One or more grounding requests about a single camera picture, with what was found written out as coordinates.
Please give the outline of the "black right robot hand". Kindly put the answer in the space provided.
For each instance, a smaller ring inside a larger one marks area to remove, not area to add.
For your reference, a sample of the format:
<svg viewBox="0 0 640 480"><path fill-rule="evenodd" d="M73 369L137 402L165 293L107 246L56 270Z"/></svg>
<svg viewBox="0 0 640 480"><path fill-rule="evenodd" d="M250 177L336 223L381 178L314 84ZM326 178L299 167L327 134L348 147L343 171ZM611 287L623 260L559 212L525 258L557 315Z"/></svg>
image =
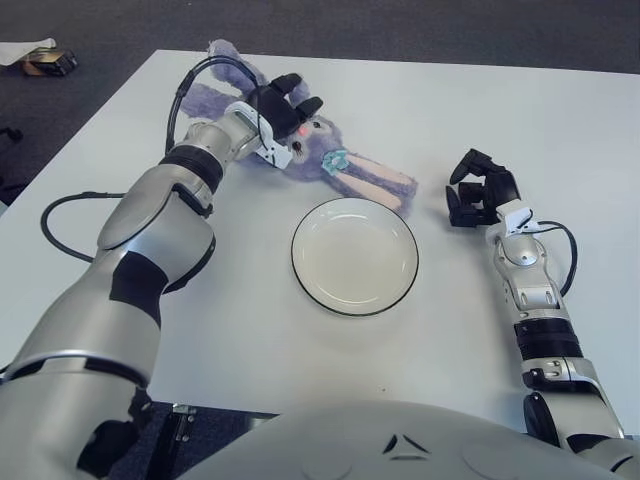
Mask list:
<svg viewBox="0 0 640 480"><path fill-rule="evenodd" d="M476 149L455 167L445 194L450 224L466 228L498 223L497 208L521 199L512 173Z"/></svg>

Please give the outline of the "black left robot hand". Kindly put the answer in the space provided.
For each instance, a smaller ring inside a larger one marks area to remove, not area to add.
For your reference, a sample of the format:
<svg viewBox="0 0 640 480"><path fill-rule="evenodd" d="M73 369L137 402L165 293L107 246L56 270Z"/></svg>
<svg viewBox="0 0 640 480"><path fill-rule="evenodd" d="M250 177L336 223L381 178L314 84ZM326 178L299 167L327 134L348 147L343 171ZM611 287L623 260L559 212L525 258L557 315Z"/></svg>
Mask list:
<svg viewBox="0 0 640 480"><path fill-rule="evenodd" d="M323 100L317 96L297 104L292 103L288 96L301 85L302 77L297 73L289 73L275 78L258 90L256 105L259 114L269 123L275 140L292 135L324 104Z"/></svg>

